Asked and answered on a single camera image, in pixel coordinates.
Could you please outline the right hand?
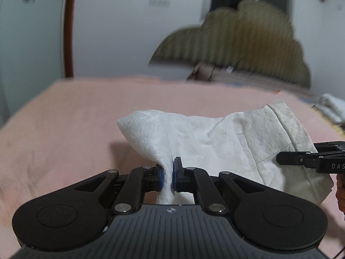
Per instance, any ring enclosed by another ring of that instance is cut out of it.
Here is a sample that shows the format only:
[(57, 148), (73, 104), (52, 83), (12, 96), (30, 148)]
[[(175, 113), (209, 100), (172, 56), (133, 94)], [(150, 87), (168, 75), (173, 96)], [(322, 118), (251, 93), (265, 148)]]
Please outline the right hand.
[(342, 174), (337, 174), (336, 198), (339, 210), (345, 213), (345, 186)]

